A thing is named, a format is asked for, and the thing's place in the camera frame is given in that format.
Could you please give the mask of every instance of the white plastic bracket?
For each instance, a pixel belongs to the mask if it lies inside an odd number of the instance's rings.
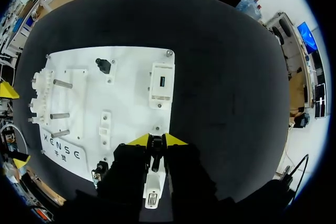
[[[149,89],[149,106],[152,109],[168,110],[173,102],[175,65],[155,62],[152,66]]]
[[[100,144],[104,150],[109,151],[111,146],[111,122],[112,114],[108,111],[103,111],[100,117]]]
[[[110,63],[111,63],[110,72],[108,74],[104,74],[106,76],[105,83],[108,85],[113,85],[117,71],[118,61],[116,59],[112,59]]]

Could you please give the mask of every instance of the white connector block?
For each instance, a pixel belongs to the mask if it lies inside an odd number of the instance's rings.
[[[164,169],[164,158],[160,159],[159,170],[155,173],[150,168],[147,173],[146,183],[143,190],[143,198],[145,199],[145,208],[156,209],[162,196],[164,181],[166,179],[166,171]]]
[[[155,62],[152,66],[149,106],[152,109],[171,109],[174,91],[175,65]]]

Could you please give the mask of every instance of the cable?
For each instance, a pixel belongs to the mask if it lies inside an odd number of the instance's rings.
[[[298,187],[296,188],[296,191],[294,193],[294,196],[293,196],[293,200],[295,199],[296,197],[296,193],[298,192],[299,190],[299,187],[300,187],[300,184],[302,182],[302,179],[303,179],[303,176],[304,176],[304,173],[306,171],[306,168],[307,168],[307,164],[308,164],[308,159],[309,159],[309,155],[306,154],[306,156],[303,157],[303,159],[300,161],[300,163],[294,168],[294,170],[289,174],[290,177],[293,176],[293,174],[296,172],[296,170],[299,168],[299,166],[302,164],[303,161],[306,160],[306,164],[304,165],[304,169],[303,169],[303,173],[301,175],[301,178],[300,178],[300,181],[299,181],[299,184],[298,184]]]
[[[13,127],[14,129],[16,129],[18,131],[18,133],[20,134],[22,140],[23,140],[23,143],[25,144],[25,148],[26,148],[26,154],[28,154],[28,148],[27,148],[27,143],[26,143],[26,139],[25,137],[23,136],[21,130],[13,123],[7,123],[5,124],[1,129],[0,129],[0,134],[3,132],[4,129],[6,129],[7,127]]]
[[[293,167],[295,167],[296,165],[294,164],[294,162],[293,162],[293,160],[289,157],[289,155],[288,155],[288,153],[287,153],[287,150],[286,150],[286,147],[285,147],[285,155],[288,157],[288,159],[289,159],[289,161],[292,163],[292,165],[293,165]],[[312,172],[304,172],[303,170],[301,170],[301,169],[297,169],[298,171],[300,171],[300,172],[303,172],[303,173],[309,173],[309,174],[311,174]]]

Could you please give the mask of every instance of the desk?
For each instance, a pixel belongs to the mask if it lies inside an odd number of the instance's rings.
[[[172,17],[188,17],[188,22],[163,20],[167,7]],[[271,33],[214,0],[74,0],[36,23],[15,80],[20,99],[13,101],[14,123],[29,145],[29,165],[52,190],[65,199],[76,189],[96,193],[92,182],[41,153],[39,127],[27,121],[27,104],[36,95],[30,80],[45,66],[46,54],[117,45],[174,50],[170,133],[198,147],[219,199],[241,200],[273,178],[288,131],[289,99],[284,98],[289,83],[281,47]],[[24,148],[19,137],[17,144]],[[152,221],[171,221],[165,212],[169,188],[163,193],[167,196],[156,211],[144,210],[143,221],[150,215],[155,215]]]
[[[291,36],[287,36],[283,28],[281,27],[279,21],[283,19],[290,29]],[[272,28],[277,27],[283,37],[284,44],[282,49],[284,55],[286,56],[286,62],[288,66],[288,72],[291,76],[297,74],[297,70],[301,67],[304,74],[304,84],[307,87],[307,102],[304,103],[305,108],[311,108],[313,106],[313,90],[315,83],[317,83],[317,77],[314,71],[314,66],[311,57],[308,55],[306,47],[304,45],[303,39],[297,30],[297,28],[292,24],[286,13],[277,14],[268,23],[267,27]]]

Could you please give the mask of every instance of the monitor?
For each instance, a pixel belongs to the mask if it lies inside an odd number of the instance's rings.
[[[303,22],[301,25],[299,25],[298,30],[305,43],[308,54],[315,52],[317,50],[317,45],[311,31],[308,28],[307,23]]]

